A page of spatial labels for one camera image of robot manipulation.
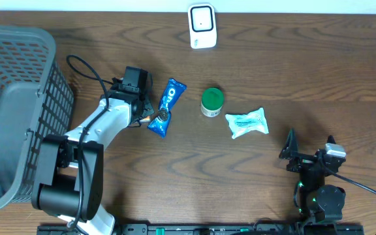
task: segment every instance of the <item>wet wipes package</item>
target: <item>wet wipes package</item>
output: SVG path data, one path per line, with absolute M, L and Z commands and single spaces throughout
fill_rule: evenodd
M 163 91 L 162 99 L 159 103 L 159 115 L 148 125 L 148 129 L 164 138 L 170 123 L 170 111 L 178 101 L 187 86 L 170 78 L 166 89 Z
M 226 114 L 228 126 L 232 130 L 232 138 L 235 139 L 249 131 L 260 131 L 268 134 L 268 125 L 263 108 L 243 115 Z

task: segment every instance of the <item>wooden table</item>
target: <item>wooden table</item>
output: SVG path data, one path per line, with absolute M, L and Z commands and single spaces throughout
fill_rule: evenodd
M 109 79 L 127 65 L 154 75 L 154 107 L 170 77 L 188 86 L 165 139 L 125 129 L 104 159 L 103 205 L 114 215 L 151 223 L 252 223 L 297 216 L 298 175 L 278 159 L 291 127 L 313 153 L 329 134 L 345 146 L 340 173 L 376 189 L 376 16 L 218 14 L 217 46 L 192 50 L 186 14 L 0 12 L 0 24 L 40 27 L 57 44 L 57 61 L 76 95 L 72 128 L 94 111 L 102 89 L 74 74 L 77 54 Z M 207 87 L 225 93 L 223 114 L 207 118 Z M 226 113 L 264 107 L 270 133 L 235 140 Z M 376 232 L 376 196 L 337 178 L 347 192 L 345 222 Z M 35 234 L 58 219 L 30 204 L 0 211 L 0 234 Z

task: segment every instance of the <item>white plug-in device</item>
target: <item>white plug-in device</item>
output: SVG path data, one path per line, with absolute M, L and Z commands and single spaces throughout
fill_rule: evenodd
M 189 36 L 193 49 L 211 48 L 217 43 L 215 12 L 210 4 L 189 7 Z

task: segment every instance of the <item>green jar lid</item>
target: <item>green jar lid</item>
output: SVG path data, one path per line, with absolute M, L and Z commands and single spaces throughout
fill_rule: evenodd
M 221 108 L 224 101 L 225 96 L 223 95 L 223 92 L 221 92 L 220 89 L 217 88 L 208 88 L 202 94 L 201 103 L 203 107 L 211 111 Z

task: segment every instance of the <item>small jar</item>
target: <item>small jar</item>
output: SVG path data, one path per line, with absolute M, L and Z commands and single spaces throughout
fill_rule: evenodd
M 208 88 L 202 94 L 201 112 L 207 117 L 215 117 L 220 114 L 225 101 L 223 92 L 218 88 Z

